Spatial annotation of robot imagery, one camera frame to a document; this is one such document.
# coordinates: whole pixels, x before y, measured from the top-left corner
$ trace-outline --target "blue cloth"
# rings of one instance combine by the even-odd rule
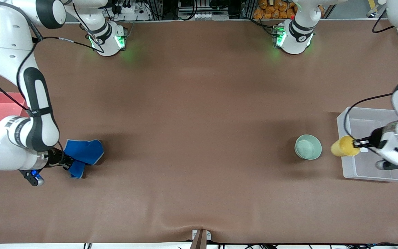
[[[70,177],[82,178],[85,165],[96,164],[104,155],[104,148],[99,140],[67,140],[64,152],[75,160],[70,169],[68,169]]]

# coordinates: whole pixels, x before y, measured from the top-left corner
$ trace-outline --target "white bin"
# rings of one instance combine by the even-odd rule
[[[337,118],[339,138],[347,136],[343,121],[349,107]],[[387,123],[398,120],[394,110],[370,109],[354,107],[349,112],[346,120],[346,128],[357,139],[369,137],[374,129],[385,126]],[[384,182],[398,182],[398,169],[379,170],[375,164],[382,160],[381,157],[371,151],[363,152],[361,149],[357,156],[343,156],[343,176],[352,179],[374,180]]]

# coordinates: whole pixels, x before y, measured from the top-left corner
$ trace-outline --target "light green bowl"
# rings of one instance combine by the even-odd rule
[[[297,156],[305,160],[314,160],[322,154],[322,144],[312,135],[302,135],[294,145]]]

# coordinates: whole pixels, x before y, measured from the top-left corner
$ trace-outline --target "yellow cup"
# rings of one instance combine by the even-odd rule
[[[354,148],[352,142],[354,139],[350,136],[343,136],[331,145],[331,153],[335,156],[355,156],[359,154],[360,149]]]

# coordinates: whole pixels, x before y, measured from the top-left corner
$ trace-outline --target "table surface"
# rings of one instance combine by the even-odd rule
[[[109,58],[43,41],[61,141],[100,139],[105,155],[83,180],[46,169],[41,187],[0,172],[0,243],[183,241],[197,228],[227,243],[398,242],[398,183],[345,179],[330,153],[339,113],[398,83],[397,36],[373,24],[320,22],[300,55],[248,21],[136,24]],[[88,44],[77,25],[43,34]],[[302,134],[322,142],[319,159],[294,154]]]

